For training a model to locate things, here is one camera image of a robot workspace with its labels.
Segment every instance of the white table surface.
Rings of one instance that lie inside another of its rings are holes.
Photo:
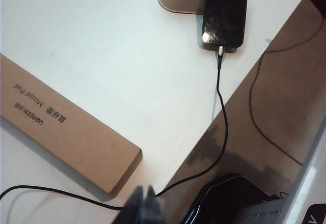
[[[248,0],[244,44],[222,65],[225,102],[299,2]],[[200,16],[157,0],[2,0],[1,18],[2,54],[142,148],[108,203],[122,205],[136,185],[162,190],[221,110],[215,53],[198,46]],[[17,184],[95,198],[87,181],[2,121],[1,191]],[[116,214],[39,191],[1,203],[1,223],[110,223]]]

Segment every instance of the black wire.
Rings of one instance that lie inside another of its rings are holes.
[[[196,175],[193,175],[191,177],[184,178],[184,179],[170,185],[169,187],[167,187],[164,190],[162,190],[161,192],[159,192],[156,195],[156,197],[161,196],[163,193],[169,191],[171,188],[173,188],[173,187],[175,187],[175,186],[177,186],[177,185],[179,185],[179,184],[181,184],[183,182],[186,182],[186,181],[189,181],[191,179],[197,178],[197,177],[202,176],[203,174],[209,172],[214,166],[217,165],[217,163],[221,160],[221,158],[222,158],[222,156],[224,154],[224,151],[225,151],[225,148],[226,148],[226,145],[227,145],[227,140],[228,140],[229,126],[228,126],[228,119],[227,119],[227,116],[226,116],[226,111],[225,111],[225,108],[224,108],[222,95],[221,95],[220,90],[219,90],[221,64],[222,64],[222,57],[219,56],[219,58],[218,58],[218,78],[217,78],[217,82],[216,82],[216,91],[217,91],[217,93],[219,95],[219,98],[220,98],[220,101],[221,101],[221,106],[222,106],[222,111],[223,111],[223,116],[224,116],[224,121],[225,121],[225,137],[224,137],[224,143],[223,143],[222,150],[221,150],[218,158],[216,159],[216,161],[210,167],[208,167],[206,170],[204,170],[201,173],[198,173]],[[104,207],[104,208],[107,208],[107,209],[111,209],[111,210],[122,210],[122,208],[123,208],[123,207],[107,205],[107,204],[104,204],[104,203],[101,203],[101,202],[98,202],[98,201],[95,201],[95,200],[92,200],[92,199],[89,199],[89,198],[86,198],[86,197],[83,197],[83,196],[80,196],[80,195],[77,195],[77,194],[62,191],[62,190],[59,190],[59,189],[50,188],[50,187],[33,186],[33,185],[17,185],[17,186],[10,187],[10,188],[6,189],[3,193],[0,194],[0,201],[9,192],[11,192],[11,191],[13,191],[15,189],[22,189],[22,188],[23,189],[37,189],[37,190],[44,190],[44,191],[60,193],[60,194],[63,194],[63,195],[69,196],[69,197],[73,197],[73,198],[76,198],[76,199],[79,199],[79,200],[83,200],[83,201],[89,202],[91,204],[98,205],[98,206],[101,206],[101,207]]]
[[[24,188],[24,189],[38,189],[38,190],[56,192],[56,193],[60,193],[60,194],[66,195],[66,196],[70,196],[70,197],[73,197],[73,198],[76,198],[76,199],[79,199],[79,200],[84,200],[84,201],[89,202],[91,204],[98,205],[98,206],[101,206],[101,207],[104,207],[104,208],[107,208],[107,209],[111,209],[111,210],[122,210],[122,207],[107,205],[107,204],[104,204],[104,203],[101,203],[101,202],[97,202],[95,200],[91,200],[91,199],[88,199],[86,197],[82,197],[82,196],[79,196],[79,195],[76,195],[76,194],[73,194],[73,193],[70,193],[70,192],[66,192],[66,191],[62,191],[62,190],[55,189],[55,188],[50,188],[50,187],[40,187],[40,186],[32,186],[32,185],[17,185],[17,186],[10,187],[7,190],[5,190],[3,193],[0,194],[0,200],[7,193],[9,193],[10,191],[15,190],[15,189],[19,189],[19,188]]]
[[[282,49],[277,49],[277,50],[270,50],[270,51],[265,51],[262,56],[260,57],[260,60],[259,60],[259,64],[258,64],[258,69],[257,69],[257,73],[256,73],[256,76],[255,76],[255,79],[250,87],[250,92],[249,92],[249,111],[250,111],[250,117],[251,117],[251,120],[254,124],[254,126],[256,127],[256,129],[258,130],[258,132],[267,140],[269,141],[271,144],[273,144],[277,149],[279,149],[282,153],[284,153],[285,155],[287,155],[288,157],[290,157],[292,160],[294,160],[296,163],[298,163],[299,165],[302,166],[302,163],[300,163],[298,160],[296,160],[294,157],[292,157],[291,155],[289,155],[287,152],[285,152],[280,146],[278,146],[275,142],[273,142],[268,136],[266,136],[266,134],[264,132],[262,132],[262,130],[260,129],[260,127],[257,125],[257,123],[255,122],[255,119],[254,119],[254,116],[253,116],[253,111],[252,111],[252,91],[253,91],[253,87],[257,81],[257,78],[258,78],[258,75],[259,75],[259,72],[260,72],[260,68],[261,68],[261,63],[262,63],[262,60],[263,60],[263,57],[266,53],[275,53],[275,52],[283,52],[283,51],[288,51],[292,48],[295,48],[295,47],[298,47],[298,46],[301,46],[303,44],[306,44],[307,42],[311,41],[316,35],[317,33],[322,29],[324,25],[324,18],[323,16],[321,15],[321,25],[319,26],[319,28],[305,41],[303,42],[300,42],[300,43],[297,43],[295,45],[292,45],[292,46],[289,46],[289,47],[286,47],[286,48],[282,48]]]
[[[280,196],[281,196],[281,198],[283,198],[282,194],[289,195],[288,193],[280,192]]]
[[[222,107],[222,111],[223,111],[223,116],[224,116],[224,122],[225,122],[225,136],[224,136],[224,142],[223,142],[223,146],[222,146],[222,150],[218,156],[218,158],[215,160],[215,162],[210,166],[208,167],[207,169],[205,169],[204,171],[198,173],[198,174],[195,174],[193,176],[190,176],[190,177],[187,177],[187,178],[184,178],[180,181],[177,181],[175,183],[173,183],[172,185],[168,186],[167,188],[163,189],[161,192],[159,192],[156,197],[159,197],[161,196],[163,193],[169,191],[171,188],[183,183],[183,182],[186,182],[186,181],[189,181],[191,179],[194,179],[194,178],[197,178],[197,177],[200,177],[202,176],[203,174],[209,172],[212,168],[214,168],[218,162],[221,160],[221,158],[223,157],[223,154],[225,152],[225,149],[226,149],[226,145],[227,145],[227,141],[228,141],[228,134],[229,134],[229,126],[228,126],[228,118],[226,116],[226,110],[225,110],[225,107],[224,107],[224,102],[223,102],[223,98],[222,98],[222,95],[220,93],[220,72],[221,72],[221,64],[222,64],[222,56],[218,56],[218,78],[217,78],[217,82],[216,82],[216,91],[219,95],[219,98],[220,98],[220,102],[221,102],[221,107]]]
[[[273,144],[277,149],[279,149],[282,153],[284,153],[285,155],[287,155],[288,157],[290,157],[292,160],[294,160],[296,163],[298,163],[299,165],[302,165],[298,160],[296,160],[294,157],[292,157],[291,155],[289,155],[287,152],[285,152],[280,146],[278,146],[276,143],[274,143],[268,136],[266,136],[265,133],[262,132],[262,130],[260,129],[260,127],[256,124],[256,121],[254,119],[254,116],[253,116],[253,111],[252,111],[252,92],[253,92],[253,88],[254,88],[254,85],[256,83],[256,80],[258,78],[258,75],[259,75],[259,72],[260,72],[260,67],[261,67],[261,63],[262,63],[262,60],[263,60],[263,57],[264,57],[264,53],[263,55],[260,57],[260,60],[259,60],[259,64],[258,64],[258,69],[257,69],[257,73],[256,73],[256,77],[250,87],[250,92],[249,92],[249,111],[250,111],[250,117],[251,117],[251,120],[254,124],[254,126],[256,127],[256,129],[259,131],[259,133],[267,140],[269,141],[271,144]]]
[[[263,56],[265,53],[273,53],[273,52],[282,52],[282,51],[287,51],[287,50],[290,50],[292,48],[295,48],[295,47],[298,47],[300,45],[303,45],[307,42],[309,42],[312,38],[314,38],[317,33],[322,29],[322,26],[324,24],[324,18],[322,17],[322,23],[320,25],[320,27],[318,28],[318,30],[316,30],[314,32],[314,34],[308,38],[306,41],[302,42],[302,43],[298,43],[298,44],[295,44],[293,46],[289,46],[287,48],[283,48],[283,49],[278,49],[278,50],[270,50],[270,51],[266,51],[263,53],[263,55],[261,56],[260,60],[259,60],[259,65],[258,65],[258,70],[257,70],[257,74],[256,74],[256,77],[252,83],[252,86],[250,88],[250,93],[249,93],[249,109],[250,109],[250,116],[251,116],[251,119],[256,127],[256,129],[260,132],[260,134],[266,139],[268,140],[270,143],[272,143],[276,148],[278,148],[280,151],[282,151],[284,154],[286,154],[288,157],[290,157],[291,159],[293,159],[295,162],[297,162],[298,164],[302,165],[299,161],[297,161],[296,159],[294,159],[292,156],[290,156],[288,153],[286,153],[284,150],[282,150],[276,143],[274,143],[271,139],[269,139],[262,131],[261,129],[257,126],[255,120],[254,120],[254,117],[253,117],[253,114],[252,114],[252,90],[253,90],[253,87],[256,83],[256,80],[257,80],[257,77],[258,77],[258,74],[259,74],[259,71],[260,71],[260,66],[261,66],[261,62],[262,62],[262,59],[263,59]],[[198,173],[198,174],[195,174],[193,176],[190,176],[190,177],[187,177],[187,178],[184,178],[180,181],[177,181],[175,183],[173,183],[172,185],[168,186],[167,188],[163,189],[161,192],[159,192],[156,197],[159,197],[161,196],[163,193],[169,191],[171,188],[183,183],[183,182],[186,182],[186,181],[189,181],[191,179],[194,179],[194,178],[197,178],[197,177],[200,177],[202,175],[204,175],[205,173],[209,172],[212,168],[214,168],[218,162],[221,160],[221,158],[223,157],[224,155],[224,152],[225,152],[225,149],[226,149],[226,145],[227,145],[227,141],[228,141],[228,134],[229,134],[229,126],[228,126],[228,118],[227,118],[227,115],[226,115],[226,110],[225,110],[225,107],[224,107],[224,102],[223,102],[223,98],[222,98],[222,95],[220,93],[220,73],[221,73],[221,64],[222,64],[222,56],[218,56],[218,78],[217,78],[217,82],[216,82],[216,91],[218,93],[218,96],[220,98],[220,102],[221,102],[221,107],[222,107],[222,112],[223,112],[223,117],[224,117],[224,122],[225,122],[225,136],[224,136],[224,142],[223,142],[223,146],[222,146],[222,150],[218,156],[218,158],[216,159],[216,161],[210,166],[208,167],[207,169],[205,169],[204,171]],[[79,200],[83,200],[83,201],[86,201],[86,202],[89,202],[91,204],[94,204],[94,205],[98,205],[98,206],[101,206],[101,207],[104,207],[104,208],[107,208],[107,209],[111,209],[111,210],[122,210],[123,207],[117,207],[117,206],[112,206],[112,205],[107,205],[107,204],[104,204],[104,203],[101,203],[101,202],[98,202],[98,201],[95,201],[95,200],[92,200],[92,199],[89,199],[89,198],[86,198],[86,197],[83,197],[83,196],[80,196],[80,195],[77,195],[77,194],[73,194],[73,193],[70,193],[70,192],[66,192],[66,191],[62,191],[62,190],[59,190],[59,189],[55,189],[55,188],[50,188],[50,187],[41,187],[41,186],[33,186],[33,185],[17,185],[17,186],[13,186],[13,187],[10,187],[8,189],[6,189],[3,193],[0,194],[0,201],[1,199],[6,195],[8,194],[9,192],[15,190],[15,189],[37,189],[37,190],[44,190],[44,191],[50,191],[50,192],[55,192],[55,193],[60,193],[60,194],[63,194],[63,195],[66,195],[66,196],[69,196],[69,197],[73,197],[73,198],[76,198],[76,199],[79,199]],[[282,197],[282,193],[283,194],[286,194],[286,195],[289,195],[285,192],[280,192],[280,196]]]
[[[319,28],[307,40],[305,40],[303,42],[300,42],[300,43],[297,43],[297,44],[294,44],[292,46],[286,47],[286,48],[265,51],[265,53],[284,52],[284,51],[293,49],[295,47],[299,47],[299,46],[301,46],[303,44],[306,44],[307,42],[311,41],[318,34],[318,32],[322,29],[323,25],[324,25],[324,17],[321,15],[321,24],[320,24]]]

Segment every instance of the glossy black surface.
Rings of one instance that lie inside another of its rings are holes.
[[[247,0],[205,0],[203,42],[240,47],[245,32]]]
[[[245,177],[227,175],[205,185],[192,203],[182,224],[232,224],[246,206],[271,197]]]

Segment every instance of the floor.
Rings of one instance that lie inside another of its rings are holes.
[[[309,0],[302,0],[267,50],[300,43],[320,24],[321,14]],[[252,93],[253,116],[259,127],[301,163],[326,115],[325,43],[326,24],[310,42],[266,54]],[[229,140],[222,161],[206,175],[162,195],[168,223],[179,223],[200,188],[226,173],[241,174],[269,193],[290,191],[301,166],[265,140],[250,118],[249,90],[257,68],[258,63],[226,104]],[[224,120],[219,114],[170,184],[211,165],[223,139]]]

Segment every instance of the black phone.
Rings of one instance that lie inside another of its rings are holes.
[[[202,41],[238,48],[243,44],[247,0],[205,0]]]

